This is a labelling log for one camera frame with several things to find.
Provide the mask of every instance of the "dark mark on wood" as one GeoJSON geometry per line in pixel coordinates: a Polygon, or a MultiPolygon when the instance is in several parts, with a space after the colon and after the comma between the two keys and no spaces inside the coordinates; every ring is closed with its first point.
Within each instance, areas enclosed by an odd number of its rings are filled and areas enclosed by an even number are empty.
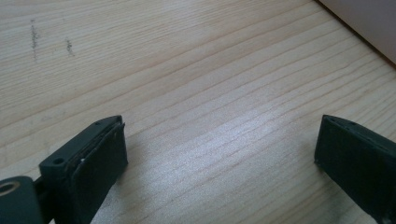
{"type": "Polygon", "coordinates": [[[69,39],[66,38],[66,49],[67,49],[67,52],[69,52],[69,55],[75,56],[74,53],[73,53],[72,47],[73,47],[72,42],[69,39]]]}
{"type": "Polygon", "coordinates": [[[37,48],[37,39],[39,38],[37,30],[35,29],[35,20],[30,20],[31,23],[31,31],[32,31],[32,49],[33,49],[33,54],[35,57],[35,62],[37,61],[37,55],[35,53],[35,50],[37,48]]]}

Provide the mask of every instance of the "dark green plastic part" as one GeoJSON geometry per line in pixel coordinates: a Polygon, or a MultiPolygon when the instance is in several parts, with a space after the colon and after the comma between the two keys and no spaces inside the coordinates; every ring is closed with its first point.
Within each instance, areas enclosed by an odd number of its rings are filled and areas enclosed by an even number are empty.
{"type": "Polygon", "coordinates": [[[396,144],[359,124],[323,116],[315,163],[378,223],[396,223],[396,144]]]}

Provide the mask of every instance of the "screw hole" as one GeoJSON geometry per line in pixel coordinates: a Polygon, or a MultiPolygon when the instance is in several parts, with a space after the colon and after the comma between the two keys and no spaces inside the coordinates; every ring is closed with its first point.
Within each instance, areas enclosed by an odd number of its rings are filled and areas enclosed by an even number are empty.
{"type": "Polygon", "coordinates": [[[63,158],[55,159],[55,160],[53,161],[53,163],[54,163],[55,165],[62,164],[62,163],[64,163],[64,159],[63,159],[63,158]]]}
{"type": "Polygon", "coordinates": [[[0,185],[0,197],[14,191],[20,186],[20,182],[12,181],[0,185]]]}

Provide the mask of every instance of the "wooden floor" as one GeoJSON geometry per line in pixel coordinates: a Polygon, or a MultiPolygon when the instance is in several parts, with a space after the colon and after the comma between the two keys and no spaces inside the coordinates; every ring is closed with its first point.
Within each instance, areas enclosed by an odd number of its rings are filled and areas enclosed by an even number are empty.
{"type": "Polygon", "coordinates": [[[396,141],[396,66],[315,1],[1,1],[0,68],[0,179],[123,116],[93,223],[374,223],[313,157],[323,114],[396,141]]]}

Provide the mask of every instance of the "wooden surface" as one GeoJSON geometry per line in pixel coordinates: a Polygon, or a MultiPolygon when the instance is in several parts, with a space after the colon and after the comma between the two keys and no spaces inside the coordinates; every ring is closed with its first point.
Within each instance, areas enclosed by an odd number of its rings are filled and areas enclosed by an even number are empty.
{"type": "Polygon", "coordinates": [[[374,223],[313,156],[323,114],[396,141],[395,65],[315,1],[1,1],[0,67],[0,178],[123,115],[93,223],[374,223]]]}

